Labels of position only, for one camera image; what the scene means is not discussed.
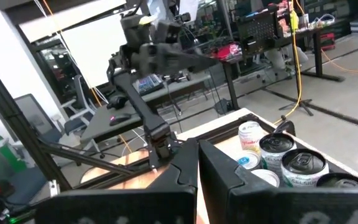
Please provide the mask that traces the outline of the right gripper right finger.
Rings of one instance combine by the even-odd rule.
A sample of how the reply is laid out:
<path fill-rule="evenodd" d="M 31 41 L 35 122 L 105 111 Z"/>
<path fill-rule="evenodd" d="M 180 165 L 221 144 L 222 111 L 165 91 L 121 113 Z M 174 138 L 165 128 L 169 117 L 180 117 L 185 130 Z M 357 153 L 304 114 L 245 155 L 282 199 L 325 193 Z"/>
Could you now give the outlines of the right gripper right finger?
<path fill-rule="evenodd" d="M 199 164 L 210 223 L 358 223 L 358 188 L 274 187 L 208 141 Z"/>

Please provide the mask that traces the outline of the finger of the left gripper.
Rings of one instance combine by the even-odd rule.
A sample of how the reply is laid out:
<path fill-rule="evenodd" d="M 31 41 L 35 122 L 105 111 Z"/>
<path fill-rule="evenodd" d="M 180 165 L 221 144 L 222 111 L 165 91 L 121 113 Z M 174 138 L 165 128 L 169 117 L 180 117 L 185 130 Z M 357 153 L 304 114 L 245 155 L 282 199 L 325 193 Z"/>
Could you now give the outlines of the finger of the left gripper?
<path fill-rule="evenodd" d="M 218 63 L 215 58 L 192 52 L 184 53 L 179 59 L 180 66 L 191 73 L 198 73 Z"/>

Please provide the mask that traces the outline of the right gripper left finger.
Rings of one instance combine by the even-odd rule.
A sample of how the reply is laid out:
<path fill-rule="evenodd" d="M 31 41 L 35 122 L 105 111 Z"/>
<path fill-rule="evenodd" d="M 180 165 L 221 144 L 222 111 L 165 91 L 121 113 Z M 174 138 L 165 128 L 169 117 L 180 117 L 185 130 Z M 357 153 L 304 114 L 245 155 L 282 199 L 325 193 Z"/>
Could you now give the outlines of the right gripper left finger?
<path fill-rule="evenodd" d="M 169 167 L 145 189 L 71 190 L 41 203 L 39 224 L 195 224 L 198 142 L 182 144 Z"/>

